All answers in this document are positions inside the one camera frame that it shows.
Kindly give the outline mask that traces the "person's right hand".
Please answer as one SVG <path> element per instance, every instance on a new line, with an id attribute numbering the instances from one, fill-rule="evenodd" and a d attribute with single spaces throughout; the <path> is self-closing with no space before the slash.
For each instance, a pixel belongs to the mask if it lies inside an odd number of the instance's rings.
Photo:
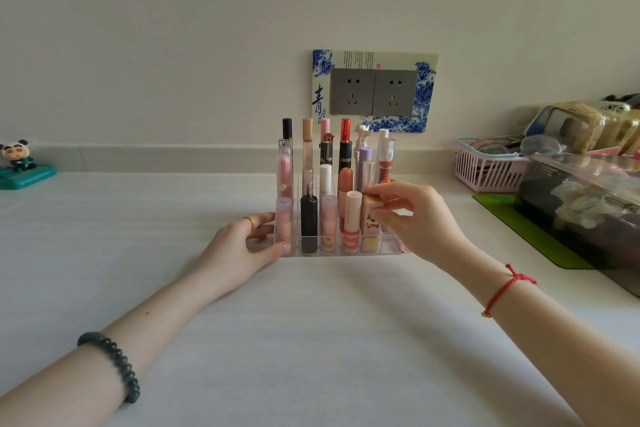
<path id="1" fill-rule="evenodd" d="M 406 230 L 395 233 L 415 255 L 447 273 L 452 273 L 458 259 L 469 247 L 451 211 L 436 190 L 428 185 L 417 199 L 390 199 L 380 196 L 383 207 L 406 216 Z"/>

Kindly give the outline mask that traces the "person's left hand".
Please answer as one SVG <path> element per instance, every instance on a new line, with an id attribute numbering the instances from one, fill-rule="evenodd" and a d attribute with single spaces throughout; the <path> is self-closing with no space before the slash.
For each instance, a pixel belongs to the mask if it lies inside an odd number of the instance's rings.
<path id="1" fill-rule="evenodd" d="M 219 229 L 196 261 L 193 273 L 210 302 L 235 291 L 258 273 L 248 270 L 247 242 L 268 238 L 275 225 L 272 222 L 258 229 L 247 225 L 240 219 Z"/>

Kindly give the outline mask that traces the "tan square cartoon-print lipstick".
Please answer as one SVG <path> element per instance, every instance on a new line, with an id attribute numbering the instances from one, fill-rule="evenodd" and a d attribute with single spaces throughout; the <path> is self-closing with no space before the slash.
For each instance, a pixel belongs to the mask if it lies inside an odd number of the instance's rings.
<path id="1" fill-rule="evenodd" d="M 378 253 L 380 247 L 381 223 L 371 213 L 383 207 L 383 200 L 375 194 L 364 193 L 360 216 L 361 253 Z"/>

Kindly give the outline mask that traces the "clear acrylic lipstick organizer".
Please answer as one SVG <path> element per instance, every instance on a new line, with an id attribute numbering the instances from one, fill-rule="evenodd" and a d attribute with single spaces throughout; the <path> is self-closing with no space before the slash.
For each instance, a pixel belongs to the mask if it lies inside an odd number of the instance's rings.
<path id="1" fill-rule="evenodd" d="M 302 173 L 299 175 L 293 175 L 293 186 L 294 186 L 294 197 L 293 201 L 293 214 L 292 214 L 292 243 L 291 243 L 291 253 L 290 256 L 339 256 L 339 255 L 352 255 L 352 256 L 367 256 L 367 255 L 397 255 L 402 253 L 403 251 L 403 243 L 400 238 L 390 229 L 381 226 L 381 234 L 380 234 L 380 247 L 378 253 L 372 254 L 363 254 L 361 253 L 361 245 L 359 236 L 359 248 L 357 253 L 349 254 L 346 253 L 343 249 L 342 238 L 343 233 L 339 229 L 337 229 L 337 247 L 333 253 L 323 252 L 321 249 L 321 239 L 320 239 L 320 231 L 321 231 L 321 198 L 319 197 L 319 168 L 318 167 L 314 172 L 314 196 L 318 199 L 318 211 L 317 211 L 317 244 L 318 249 L 314 255 L 304 255 L 301 251 L 301 229 L 300 229 L 300 199 L 301 199 L 301 187 L 302 187 Z M 338 187 L 333 183 L 332 176 L 332 195 L 337 196 Z"/>

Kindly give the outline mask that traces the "white-cap clear red lip gloss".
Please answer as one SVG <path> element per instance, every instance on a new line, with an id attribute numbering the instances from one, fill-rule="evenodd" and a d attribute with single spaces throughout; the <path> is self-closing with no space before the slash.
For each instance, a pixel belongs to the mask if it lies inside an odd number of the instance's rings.
<path id="1" fill-rule="evenodd" d="M 389 130 L 381 129 L 379 134 L 376 183 L 391 179 L 396 150 L 396 140 L 389 136 Z"/>

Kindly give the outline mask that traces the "white pink-striped lipstick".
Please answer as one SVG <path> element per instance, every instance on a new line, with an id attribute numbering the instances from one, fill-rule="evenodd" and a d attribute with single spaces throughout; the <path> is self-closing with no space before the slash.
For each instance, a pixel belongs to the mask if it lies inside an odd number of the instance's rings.
<path id="1" fill-rule="evenodd" d="M 359 248 L 362 198 L 362 193 L 356 190 L 347 192 L 345 196 L 342 245 L 344 251 L 349 254 L 357 253 Z"/>

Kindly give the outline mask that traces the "lilac-cap clear lip gloss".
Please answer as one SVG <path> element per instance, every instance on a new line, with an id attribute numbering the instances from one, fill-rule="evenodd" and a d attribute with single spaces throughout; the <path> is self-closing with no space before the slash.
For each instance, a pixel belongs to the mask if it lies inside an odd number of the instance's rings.
<path id="1" fill-rule="evenodd" d="M 358 154 L 357 186 L 356 190 L 364 194 L 372 186 L 374 180 L 375 162 L 372 148 L 363 146 Z"/>

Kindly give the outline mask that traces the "glossy black lipstick tube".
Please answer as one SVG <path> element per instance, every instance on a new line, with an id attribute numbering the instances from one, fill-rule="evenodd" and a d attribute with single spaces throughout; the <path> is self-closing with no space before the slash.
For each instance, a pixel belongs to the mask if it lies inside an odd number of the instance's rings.
<path id="1" fill-rule="evenodd" d="M 301 251 L 304 255 L 317 252 L 317 218 L 318 199 L 313 194 L 306 194 L 300 199 Z"/>

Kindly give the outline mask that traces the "pale pink patterned lipstick tube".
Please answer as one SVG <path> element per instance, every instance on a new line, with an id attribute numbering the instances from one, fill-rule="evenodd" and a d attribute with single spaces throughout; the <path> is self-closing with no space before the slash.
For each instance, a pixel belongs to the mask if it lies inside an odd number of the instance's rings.
<path id="1" fill-rule="evenodd" d="M 339 224 L 339 201 L 335 195 L 325 194 L 321 198 L 321 249 L 333 253 L 337 247 Z"/>

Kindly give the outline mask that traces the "red-cap black lipstick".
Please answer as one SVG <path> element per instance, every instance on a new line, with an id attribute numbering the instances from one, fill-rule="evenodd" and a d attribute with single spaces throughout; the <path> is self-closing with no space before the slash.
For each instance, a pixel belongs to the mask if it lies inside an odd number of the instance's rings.
<path id="1" fill-rule="evenodd" d="M 340 125 L 339 173 L 351 169 L 352 157 L 351 119 L 343 118 Z"/>

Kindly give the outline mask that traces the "tan-cap clear slim tube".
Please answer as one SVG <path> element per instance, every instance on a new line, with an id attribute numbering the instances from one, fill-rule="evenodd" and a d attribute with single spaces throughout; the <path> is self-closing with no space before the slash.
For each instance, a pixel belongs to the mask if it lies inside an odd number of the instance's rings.
<path id="1" fill-rule="evenodd" d="M 314 194 L 314 166 L 313 166 L 313 119 L 303 118 L 303 166 L 301 197 Z"/>

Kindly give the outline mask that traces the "pink-cap black lipstick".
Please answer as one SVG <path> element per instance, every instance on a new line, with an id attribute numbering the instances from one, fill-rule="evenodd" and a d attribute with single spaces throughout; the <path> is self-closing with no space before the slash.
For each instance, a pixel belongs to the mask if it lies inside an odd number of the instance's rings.
<path id="1" fill-rule="evenodd" d="M 321 165 L 332 165 L 333 162 L 333 139 L 334 135 L 330 129 L 330 119 L 322 117 L 319 120 L 321 139 L 319 143 L 319 163 Z"/>

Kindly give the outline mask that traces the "pink plastic slatted basket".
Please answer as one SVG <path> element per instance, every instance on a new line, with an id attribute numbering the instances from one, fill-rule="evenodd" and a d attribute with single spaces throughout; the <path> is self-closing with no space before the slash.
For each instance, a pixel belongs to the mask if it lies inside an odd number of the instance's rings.
<path id="1" fill-rule="evenodd" d="M 471 147 L 472 141 L 454 140 L 454 176 L 477 194 L 516 194 L 529 160 L 517 153 L 486 154 Z"/>

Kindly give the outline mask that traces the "eyeglasses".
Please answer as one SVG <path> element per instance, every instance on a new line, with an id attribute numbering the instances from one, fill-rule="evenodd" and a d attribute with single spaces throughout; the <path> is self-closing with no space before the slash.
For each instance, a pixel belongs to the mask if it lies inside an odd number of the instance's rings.
<path id="1" fill-rule="evenodd" d="M 521 155 L 520 147 L 525 136 L 503 135 L 473 140 L 469 146 L 487 155 Z"/>

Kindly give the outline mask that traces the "grey wall socket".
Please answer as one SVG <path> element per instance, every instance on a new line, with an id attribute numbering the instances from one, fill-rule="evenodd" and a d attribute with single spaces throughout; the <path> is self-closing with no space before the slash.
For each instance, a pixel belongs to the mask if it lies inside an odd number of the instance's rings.
<path id="1" fill-rule="evenodd" d="M 375 71 L 372 116 L 410 117 L 417 86 L 416 69 L 377 69 Z"/>
<path id="2" fill-rule="evenodd" d="M 330 114 L 372 115 L 375 69 L 333 68 L 330 74 Z"/>

